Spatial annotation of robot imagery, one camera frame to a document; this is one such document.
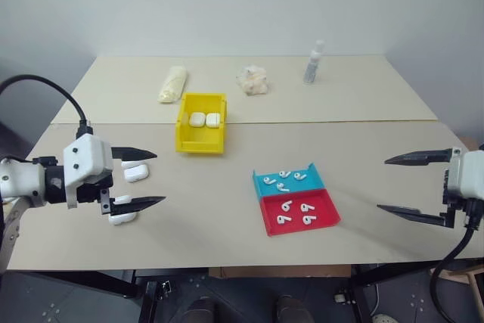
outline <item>plastic bin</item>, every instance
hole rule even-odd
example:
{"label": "plastic bin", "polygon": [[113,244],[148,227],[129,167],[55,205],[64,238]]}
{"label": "plastic bin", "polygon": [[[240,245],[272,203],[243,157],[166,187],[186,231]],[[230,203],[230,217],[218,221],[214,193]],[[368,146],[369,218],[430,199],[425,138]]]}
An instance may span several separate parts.
{"label": "plastic bin", "polygon": [[[188,120],[194,112],[220,113],[220,126],[216,129],[191,127]],[[175,125],[175,150],[182,153],[222,154],[226,113],[225,94],[184,93]]]}

